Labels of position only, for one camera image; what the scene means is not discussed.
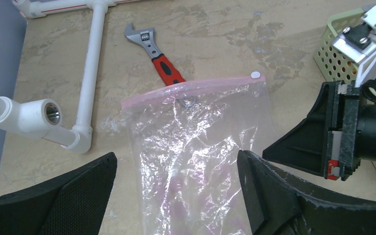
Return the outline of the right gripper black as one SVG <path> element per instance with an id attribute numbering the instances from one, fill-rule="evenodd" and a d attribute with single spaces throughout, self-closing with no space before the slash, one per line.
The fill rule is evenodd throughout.
<path id="1" fill-rule="evenodd" d="M 330 180 L 346 180 L 361 160 L 376 162 L 376 80 L 361 87 L 324 82 L 297 126 L 262 157 Z"/>

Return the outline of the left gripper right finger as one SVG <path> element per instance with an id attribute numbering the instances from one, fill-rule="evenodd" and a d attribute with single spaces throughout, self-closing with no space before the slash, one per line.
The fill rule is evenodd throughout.
<path id="1" fill-rule="evenodd" d="M 376 235 L 376 201 L 320 187 L 248 150 L 237 169 L 254 235 Z"/>

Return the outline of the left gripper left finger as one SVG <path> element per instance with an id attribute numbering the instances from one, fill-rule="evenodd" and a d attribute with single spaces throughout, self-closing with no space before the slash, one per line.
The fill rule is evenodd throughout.
<path id="1" fill-rule="evenodd" d="M 75 170 L 0 196 L 0 235 L 97 235 L 117 172 L 107 153 Z"/>

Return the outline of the clear zip top bag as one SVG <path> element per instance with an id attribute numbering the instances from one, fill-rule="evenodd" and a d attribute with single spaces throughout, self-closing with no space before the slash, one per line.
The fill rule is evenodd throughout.
<path id="1" fill-rule="evenodd" d="M 144 235 L 249 235 L 237 154 L 277 139 L 265 75 L 197 80 L 121 104 Z"/>

